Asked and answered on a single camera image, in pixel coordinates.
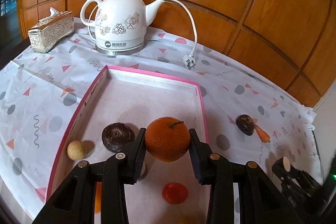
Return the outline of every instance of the red tomato slice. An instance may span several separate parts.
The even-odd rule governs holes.
[[[162,198],[170,204],[180,204],[188,197],[188,189],[178,182],[167,183],[162,190]]]

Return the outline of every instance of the white power cord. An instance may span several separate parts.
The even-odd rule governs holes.
[[[183,58],[183,63],[184,63],[184,66],[187,69],[191,69],[196,63],[196,59],[195,59],[194,55],[195,55],[195,50],[196,50],[196,46],[197,46],[197,31],[196,31],[194,18],[192,16],[192,14],[190,13],[190,11],[188,10],[188,8],[181,1],[178,1],[178,0],[168,0],[168,1],[173,1],[173,2],[176,2],[179,5],[181,5],[183,7],[183,9],[187,12],[187,14],[190,18],[191,25],[192,25],[193,31],[194,31],[194,46],[193,46],[193,49]],[[91,20],[93,12],[95,11],[95,9],[97,7],[98,7],[98,5],[96,5],[96,7],[92,10],[92,12],[89,16],[89,22]],[[90,30],[90,26],[88,26],[87,29],[88,29],[90,37],[94,40],[94,38],[92,36],[92,33],[91,33],[91,30]]]

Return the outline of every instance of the tray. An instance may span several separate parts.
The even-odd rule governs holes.
[[[208,142],[205,111],[200,86],[196,82],[174,76],[133,68],[105,66],[80,101],[59,145],[46,200],[78,163],[67,156],[67,146],[82,140],[91,148],[85,158],[93,164],[107,160],[114,153],[101,140],[103,129],[114,122],[123,122],[137,135],[153,120],[172,116],[195,128],[200,141]],[[192,215],[205,223],[210,189],[194,177],[189,153],[175,162],[155,160],[146,153],[147,176],[135,185],[125,185],[129,222],[136,224],[178,223],[182,215]],[[171,205],[162,199],[168,182],[179,182],[189,191],[187,200]],[[100,222],[100,213],[95,222]]]

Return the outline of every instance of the kettle handle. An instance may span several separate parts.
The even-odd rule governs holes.
[[[84,3],[83,7],[81,8],[80,18],[81,18],[81,21],[83,22],[84,25],[94,27],[94,26],[95,26],[95,21],[93,20],[93,21],[89,22],[89,21],[85,18],[85,10],[86,10],[86,8],[88,7],[88,5],[89,5],[91,2],[97,2],[98,7],[99,7],[100,4],[102,3],[102,0],[87,0],[87,1]]]

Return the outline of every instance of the tissue box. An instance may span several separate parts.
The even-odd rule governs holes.
[[[34,52],[49,52],[61,38],[69,36],[75,31],[72,12],[58,12],[51,9],[50,17],[41,19],[28,31],[31,48]]]

